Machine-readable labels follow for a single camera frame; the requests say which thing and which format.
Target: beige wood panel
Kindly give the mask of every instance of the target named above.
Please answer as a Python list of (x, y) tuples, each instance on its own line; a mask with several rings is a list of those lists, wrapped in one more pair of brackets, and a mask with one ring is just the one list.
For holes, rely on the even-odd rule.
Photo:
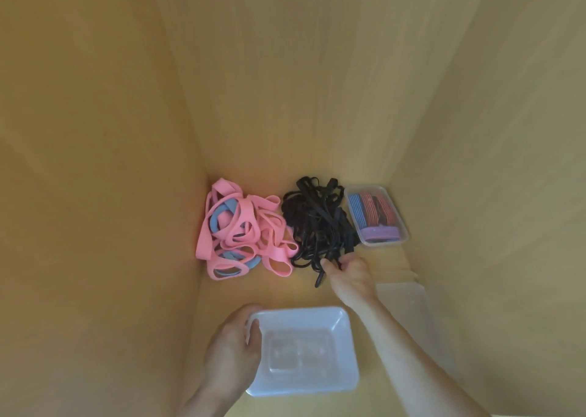
[[(403, 250), (399, 247), (358, 248), (374, 272), (376, 281), (412, 281), (413, 273)], [(261, 265), (245, 277), (213, 281), (207, 276), (201, 281), (192, 339), (185, 369), (182, 402), (193, 395), (199, 384), (201, 361), (216, 327), (234, 309), (244, 303), (259, 302), (267, 309), (291, 307), (342, 306), (329, 286), (329, 282), (316, 289), (316, 274), (311, 269), (298, 269), (288, 278), (268, 272)], [(360, 369), (360, 382), (355, 391), (297, 395), (279, 398), (252, 398), (244, 395), (227, 414), (238, 417), (339, 415), (379, 417), (404, 416), (385, 369), (376, 354), (366, 329), (352, 312), (350, 321)]]
[(0, 2), (0, 415), (170, 416), (207, 176), (155, 0)]
[(479, 0), (158, 0), (212, 178), (385, 181)]
[(483, 0), (392, 192), (493, 413), (586, 409), (586, 0)]

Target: pink elastic band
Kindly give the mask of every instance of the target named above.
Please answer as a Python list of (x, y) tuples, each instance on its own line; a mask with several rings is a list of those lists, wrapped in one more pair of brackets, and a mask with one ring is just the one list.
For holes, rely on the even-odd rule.
[[(236, 212), (220, 210), (222, 213), (216, 215), (219, 229), (212, 233), (210, 217), (229, 199), (237, 201)], [(238, 184), (223, 178), (212, 185), (212, 190), (206, 198), (206, 216), (201, 225), (195, 251), (197, 258), (208, 262), (210, 278), (224, 280), (246, 275), (250, 270), (246, 263), (258, 256), (262, 258), (262, 264), (268, 270), (279, 276), (289, 276), (293, 272), (290, 258), (297, 253), (299, 246), (288, 238), (293, 236), (293, 231), (284, 218), (275, 212), (280, 204), (281, 199), (274, 195), (267, 198), (256, 195), (244, 197)], [(242, 259), (224, 258), (222, 254), (225, 251), (236, 253)], [(271, 260), (285, 263), (288, 269), (274, 269)], [(240, 271), (224, 276), (217, 274), (218, 271), (233, 268)]]

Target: left hand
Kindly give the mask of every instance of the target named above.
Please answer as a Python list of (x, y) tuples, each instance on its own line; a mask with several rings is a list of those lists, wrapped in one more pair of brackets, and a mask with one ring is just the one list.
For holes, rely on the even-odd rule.
[(246, 323), (262, 309), (245, 304), (218, 327), (203, 360), (203, 379), (199, 393), (230, 408), (254, 381), (260, 365), (262, 334), (254, 320), (246, 344)]

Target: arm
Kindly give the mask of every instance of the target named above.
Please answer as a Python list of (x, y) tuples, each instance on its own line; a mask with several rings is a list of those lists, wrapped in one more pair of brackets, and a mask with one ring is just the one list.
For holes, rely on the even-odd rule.
[(179, 417), (223, 417), (252, 384), (260, 365), (262, 334), (259, 321), (246, 322), (261, 308), (245, 304), (232, 312), (210, 340), (203, 360), (203, 379)]
[(410, 416), (490, 417), (419, 347), (378, 300), (366, 262), (354, 253), (341, 270), (323, 259), (333, 291), (358, 314)]

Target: black elastic strap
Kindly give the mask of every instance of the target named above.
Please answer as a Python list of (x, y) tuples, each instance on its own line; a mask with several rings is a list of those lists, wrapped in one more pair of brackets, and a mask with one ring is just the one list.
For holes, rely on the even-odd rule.
[(341, 249), (345, 253), (353, 252), (360, 240), (342, 210), (344, 188), (338, 185), (337, 179), (330, 179), (326, 187), (322, 187), (318, 178), (304, 176), (297, 181), (297, 187), (298, 191), (285, 194), (281, 207), (287, 225), (293, 228), (293, 239), (299, 245), (291, 264), (294, 267), (311, 265), (319, 273), (315, 282), (318, 288), (324, 279), (321, 258), (334, 260), (339, 265)]

